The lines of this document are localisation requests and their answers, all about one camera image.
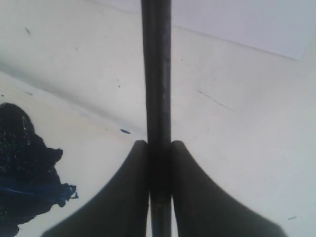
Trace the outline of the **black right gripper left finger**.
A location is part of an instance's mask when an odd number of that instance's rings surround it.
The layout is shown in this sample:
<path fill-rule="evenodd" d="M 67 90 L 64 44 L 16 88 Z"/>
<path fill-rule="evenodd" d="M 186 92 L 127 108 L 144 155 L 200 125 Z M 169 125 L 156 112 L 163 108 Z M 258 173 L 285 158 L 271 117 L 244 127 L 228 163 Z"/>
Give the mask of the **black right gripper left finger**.
<path fill-rule="evenodd" d="M 138 140 L 107 185 L 45 237 L 144 237 L 148 215 L 148 144 Z"/>

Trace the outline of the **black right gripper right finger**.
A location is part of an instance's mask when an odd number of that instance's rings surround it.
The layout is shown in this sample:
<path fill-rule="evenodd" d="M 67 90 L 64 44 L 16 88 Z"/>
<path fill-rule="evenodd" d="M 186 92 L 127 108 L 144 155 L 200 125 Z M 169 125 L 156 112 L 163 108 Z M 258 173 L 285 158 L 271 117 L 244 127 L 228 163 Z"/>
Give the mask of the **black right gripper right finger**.
<path fill-rule="evenodd" d="M 172 196 L 180 237 L 284 237 L 282 228 L 222 190 L 185 144 L 171 145 Z"/>

